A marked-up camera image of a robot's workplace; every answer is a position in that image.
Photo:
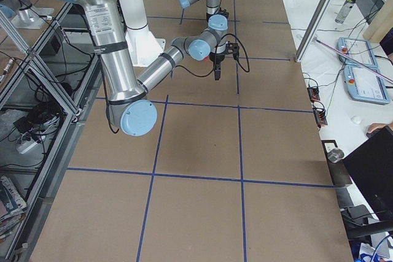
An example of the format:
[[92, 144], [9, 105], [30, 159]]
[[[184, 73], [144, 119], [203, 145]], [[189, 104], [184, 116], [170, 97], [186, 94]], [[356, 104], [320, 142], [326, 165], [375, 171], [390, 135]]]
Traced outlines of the person hand on table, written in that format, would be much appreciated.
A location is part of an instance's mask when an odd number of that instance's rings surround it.
[[372, 123], [367, 129], [367, 134], [372, 134], [377, 130], [383, 129], [384, 127], [389, 127], [392, 129], [393, 123]]

